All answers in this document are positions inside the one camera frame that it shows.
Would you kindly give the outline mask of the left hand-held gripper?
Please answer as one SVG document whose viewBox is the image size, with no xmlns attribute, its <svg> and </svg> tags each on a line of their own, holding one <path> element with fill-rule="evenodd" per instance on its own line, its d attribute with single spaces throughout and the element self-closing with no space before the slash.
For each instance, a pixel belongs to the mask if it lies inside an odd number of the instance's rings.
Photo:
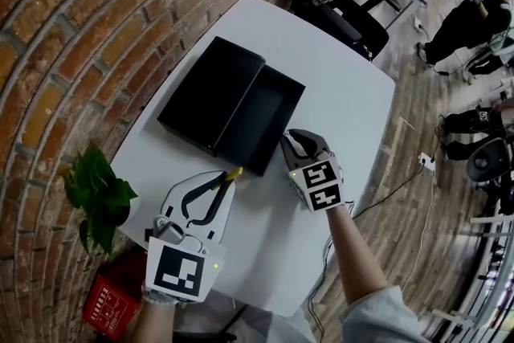
<svg viewBox="0 0 514 343">
<path fill-rule="evenodd" d="M 169 190 L 149 229 L 146 300 L 202 303 L 207 298 L 225 263 L 226 249 L 219 242 L 235 196 L 235 182 L 217 187 L 225 174 L 202 172 Z"/>
</svg>

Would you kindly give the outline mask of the red fire extinguisher box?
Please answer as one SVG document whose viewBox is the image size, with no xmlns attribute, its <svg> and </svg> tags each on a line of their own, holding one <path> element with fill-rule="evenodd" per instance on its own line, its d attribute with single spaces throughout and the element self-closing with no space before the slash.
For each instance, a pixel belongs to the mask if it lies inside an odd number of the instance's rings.
<svg viewBox="0 0 514 343">
<path fill-rule="evenodd" d="M 112 341 L 119 340 L 141 305 L 109 278 L 97 275 L 86 299 L 83 320 Z"/>
</svg>

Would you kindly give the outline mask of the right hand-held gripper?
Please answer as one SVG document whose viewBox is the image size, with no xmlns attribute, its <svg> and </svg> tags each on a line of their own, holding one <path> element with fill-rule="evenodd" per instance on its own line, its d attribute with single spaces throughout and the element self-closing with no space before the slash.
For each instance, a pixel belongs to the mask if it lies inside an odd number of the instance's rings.
<svg viewBox="0 0 514 343">
<path fill-rule="evenodd" d="M 345 204 L 342 169 L 322 136 L 289 129 L 279 143 L 296 196 L 311 212 Z"/>
</svg>

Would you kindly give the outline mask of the black box base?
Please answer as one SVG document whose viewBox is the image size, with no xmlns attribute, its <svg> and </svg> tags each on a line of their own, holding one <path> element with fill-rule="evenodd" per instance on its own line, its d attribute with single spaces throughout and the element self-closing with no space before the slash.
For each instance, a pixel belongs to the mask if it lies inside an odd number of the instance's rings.
<svg viewBox="0 0 514 343">
<path fill-rule="evenodd" d="M 214 153 L 263 176 L 305 86 L 263 66 L 224 129 Z"/>
</svg>

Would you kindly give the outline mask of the person's left forearm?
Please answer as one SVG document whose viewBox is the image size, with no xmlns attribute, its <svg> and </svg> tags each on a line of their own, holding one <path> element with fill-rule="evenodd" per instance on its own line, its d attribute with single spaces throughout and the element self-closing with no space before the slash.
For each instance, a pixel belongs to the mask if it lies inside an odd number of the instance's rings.
<svg viewBox="0 0 514 343">
<path fill-rule="evenodd" d="M 130 343 L 172 343 L 176 306 L 145 302 L 133 328 Z"/>
</svg>

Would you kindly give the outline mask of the person's right forearm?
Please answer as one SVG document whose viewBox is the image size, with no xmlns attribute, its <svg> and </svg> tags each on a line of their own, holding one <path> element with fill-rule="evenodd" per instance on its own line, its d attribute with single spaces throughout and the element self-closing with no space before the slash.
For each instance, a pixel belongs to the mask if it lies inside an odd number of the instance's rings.
<svg viewBox="0 0 514 343">
<path fill-rule="evenodd" d="M 331 208 L 326 215 L 347 303 L 386 289 L 385 274 L 346 207 Z"/>
</svg>

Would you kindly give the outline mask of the green potted plant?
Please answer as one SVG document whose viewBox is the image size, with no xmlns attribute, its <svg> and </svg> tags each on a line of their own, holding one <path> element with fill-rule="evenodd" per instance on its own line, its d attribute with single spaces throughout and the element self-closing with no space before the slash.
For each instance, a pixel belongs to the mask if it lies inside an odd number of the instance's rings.
<svg viewBox="0 0 514 343">
<path fill-rule="evenodd" d="M 104 253 L 111 254 L 116 229 L 128 220 L 138 195 L 129 182 L 115 175 L 102 150 L 92 141 L 83 153 L 77 154 L 63 180 L 67 200 L 84 215 L 79 225 L 84 250 L 101 247 Z"/>
</svg>

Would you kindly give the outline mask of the black and white round chair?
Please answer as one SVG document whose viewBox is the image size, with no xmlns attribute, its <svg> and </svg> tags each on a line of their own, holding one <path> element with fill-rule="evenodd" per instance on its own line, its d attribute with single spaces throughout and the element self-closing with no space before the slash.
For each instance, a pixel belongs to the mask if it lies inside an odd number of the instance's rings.
<svg viewBox="0 0 514 343">
<path fill-rule="evenodd" d="M 495 138 L 481 145 L 468 159 L 467 176 L 474 183 L 489 182 L 510 170 L 511 155 L 505 139 Z"/>
</svg>

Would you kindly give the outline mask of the black box lid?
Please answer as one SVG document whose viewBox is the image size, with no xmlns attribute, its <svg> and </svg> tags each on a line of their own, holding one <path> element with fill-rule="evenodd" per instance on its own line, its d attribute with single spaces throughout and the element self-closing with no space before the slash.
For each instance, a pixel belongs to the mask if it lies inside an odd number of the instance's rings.
<svg viewBox="0 0 514 343">
<path fill-rule="evenodd" d="M 214 37 L 157 120 L 169 132 L 216 153 L 222 134 L 264 64 L 262 56 Z"/>
</svg>

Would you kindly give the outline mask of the white power strip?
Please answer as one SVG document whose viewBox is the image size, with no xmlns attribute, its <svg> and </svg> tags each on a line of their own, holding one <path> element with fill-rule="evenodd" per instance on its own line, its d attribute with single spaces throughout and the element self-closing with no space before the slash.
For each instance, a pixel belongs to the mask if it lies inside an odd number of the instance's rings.
<svg viewBox="0 0 514 343">
<path fill-rule="evenodd" d="M 424 152 L 421 152 L 418 156 L 418 162 L 423 167 L 423 169 L 426 169 L 433 174 L 435 173 L 436 162 L 433 157 Z"/>
</svg>

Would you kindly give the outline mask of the light grey shirt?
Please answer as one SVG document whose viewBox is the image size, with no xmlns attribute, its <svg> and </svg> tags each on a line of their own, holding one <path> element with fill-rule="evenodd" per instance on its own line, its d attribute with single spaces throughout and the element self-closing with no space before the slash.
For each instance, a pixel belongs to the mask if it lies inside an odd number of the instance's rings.
<svg viewBox="0 0 514 343">
<path fill-rule="evenodd" d="M 181 332 L 219 333 L 233 316 L 230 299 L 220 293 L 204 304 L 193 304 L 176 321 Z M 301 309 L 290 317 L 247 308 L 228 332 L 236 343 L 316 343 Z M 398 286 L 365 296 L 348 306 L 341 317 L 342 343 L 430 343 L 414 313 L 404 304 Z"/>
</svg>

